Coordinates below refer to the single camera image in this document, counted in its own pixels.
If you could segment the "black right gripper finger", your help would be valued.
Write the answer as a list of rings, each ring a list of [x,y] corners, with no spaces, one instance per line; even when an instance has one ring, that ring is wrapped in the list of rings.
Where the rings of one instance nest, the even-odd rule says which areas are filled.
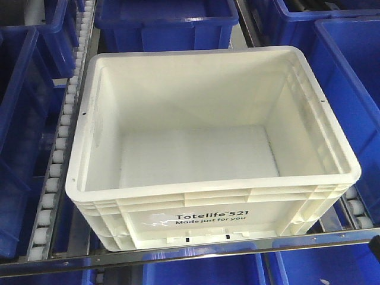
[[[380,236],[374,236],[369,241],[368,247],[375,258],[380,258]]]

